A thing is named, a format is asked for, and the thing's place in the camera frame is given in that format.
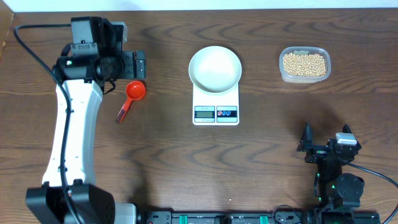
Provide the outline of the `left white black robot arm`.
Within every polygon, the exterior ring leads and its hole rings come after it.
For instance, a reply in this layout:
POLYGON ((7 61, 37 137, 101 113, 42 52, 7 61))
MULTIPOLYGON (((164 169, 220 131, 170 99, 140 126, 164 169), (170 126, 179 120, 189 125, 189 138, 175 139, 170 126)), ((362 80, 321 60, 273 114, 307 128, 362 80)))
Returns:
POLYGON ((125 51, 128 28, 103 17, 74 17, 73 40, 49 74, 56 84, 57 120, 52 153, 38 188, 25 202, 41 223, 137 223, 131 203, 117 203, 96 186, 94 143, 96 119, 106 83, 146 77, 146 55, 125 51))

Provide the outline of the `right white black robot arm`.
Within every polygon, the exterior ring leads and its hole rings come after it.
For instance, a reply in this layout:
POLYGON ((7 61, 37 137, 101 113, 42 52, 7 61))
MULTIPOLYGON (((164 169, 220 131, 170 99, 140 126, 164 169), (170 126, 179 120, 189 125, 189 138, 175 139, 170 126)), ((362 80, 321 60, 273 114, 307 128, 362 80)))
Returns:
POLYGON ((306 163, 317 165, 314 192, 320 204, 302 218, 304 223, 354 223, 354 209, 360 207, 364 180, 344 173, 342 167, 353 161, 360 149, 347 124, 324 146, 313 143, 312 129, 305 124, 297 151, 306 153, 306 163))

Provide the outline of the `red plastic measuring scoop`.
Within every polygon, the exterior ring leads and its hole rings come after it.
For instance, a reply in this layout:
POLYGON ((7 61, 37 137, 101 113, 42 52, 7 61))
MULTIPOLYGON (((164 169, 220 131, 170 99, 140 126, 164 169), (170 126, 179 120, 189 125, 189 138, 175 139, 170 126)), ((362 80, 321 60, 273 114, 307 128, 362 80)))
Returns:
POLYGON ((141 100, 146 95, 146 86, 142 81, 134 80, 126 86, 126 101, 120 109, 118 116, 115 120, 116 123, 121 123, 125 115, 130 109, 133 101, 141 100))

